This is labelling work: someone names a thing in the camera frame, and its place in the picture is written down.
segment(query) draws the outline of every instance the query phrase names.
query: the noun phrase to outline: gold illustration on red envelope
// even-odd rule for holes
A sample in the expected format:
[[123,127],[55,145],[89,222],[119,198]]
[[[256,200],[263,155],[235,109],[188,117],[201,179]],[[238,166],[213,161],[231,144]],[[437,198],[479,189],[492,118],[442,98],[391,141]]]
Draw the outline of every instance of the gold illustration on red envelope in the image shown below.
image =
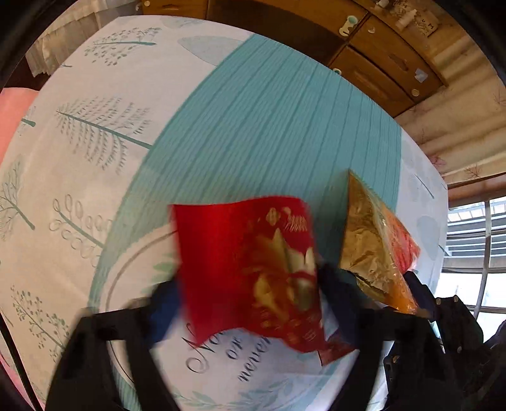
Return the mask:
[[304,215],[270,208],[250,221],[243,273],[252,284],[252,320],[290,345],[316,343],[321,328],[313,240]]

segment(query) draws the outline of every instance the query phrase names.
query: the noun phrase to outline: wooden drawer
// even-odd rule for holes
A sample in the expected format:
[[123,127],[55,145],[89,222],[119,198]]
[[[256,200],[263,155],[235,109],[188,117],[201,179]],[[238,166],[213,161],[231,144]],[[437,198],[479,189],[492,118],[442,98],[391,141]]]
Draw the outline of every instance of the wooden drawer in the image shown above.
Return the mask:
[[144,14],[166,14],[205,19],[207,0],[146,0],[142,3],[142,11]]
[[339,29],[348,16],[355,16],[360,22],[367,14],[366,10],[352,0],[257,0],[261,3],[287,10],[312,21],[341,38]]
[[392,117],[413,105],[402,88],[350,47],[345,47],[339,53],[330,68],[339,69],[346,80],[367,94]]
[[371,16],[351,45],[393,78],[416,102],[443,85],[428,64],[394,30]]

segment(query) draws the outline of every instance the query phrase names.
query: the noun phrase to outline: sticker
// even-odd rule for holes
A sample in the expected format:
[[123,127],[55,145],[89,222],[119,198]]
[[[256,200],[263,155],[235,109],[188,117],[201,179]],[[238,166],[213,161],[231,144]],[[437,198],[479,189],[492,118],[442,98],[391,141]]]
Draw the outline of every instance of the sticker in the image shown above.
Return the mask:
[[417,68],[414,72],[414,78],[416,78],[419,83],[423,83],[425,80],[427,80],[427,77],[429,77],[429,75],[425,73],[421,68]]

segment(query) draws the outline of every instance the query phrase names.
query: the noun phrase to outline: black cable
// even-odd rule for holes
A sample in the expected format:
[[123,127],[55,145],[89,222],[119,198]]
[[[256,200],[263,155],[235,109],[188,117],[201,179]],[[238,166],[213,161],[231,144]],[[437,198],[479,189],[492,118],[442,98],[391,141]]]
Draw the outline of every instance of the black cable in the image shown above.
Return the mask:
[[11,333],[7,328],[7,324],[4,321],[4,317],[0,313],[0,332],[4,337],[5,343],[7,344],[7,348],[11,353],[12,359],[14,360],[14,364],[19,373],[19,377],[21,378],[21,382],[23,383],[23,387],[25,387],[26,393],[28,394],[28,398],[30,398],[31,403],[33,404],[33,408],[35,411],[44,411],[38,401],[37,396],[35,395],[35,391],[31,386],[30,379],[26,373],[25,367],[23,366],[23,362],[21,361],[21,357],[19,356],[19,352],[16,348],[16,344],[14,344],[14,340],[12,339]]

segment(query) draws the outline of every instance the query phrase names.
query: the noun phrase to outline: wooden dresser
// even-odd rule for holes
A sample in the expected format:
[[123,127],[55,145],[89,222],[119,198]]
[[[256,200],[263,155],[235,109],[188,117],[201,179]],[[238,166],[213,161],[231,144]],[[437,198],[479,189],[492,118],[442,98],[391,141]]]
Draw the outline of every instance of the wooden dresser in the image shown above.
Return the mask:
[[395,117],[445,79],[427,43],[372,0],[146,0],[144,14],[208,19],[284,43],[342,75]]

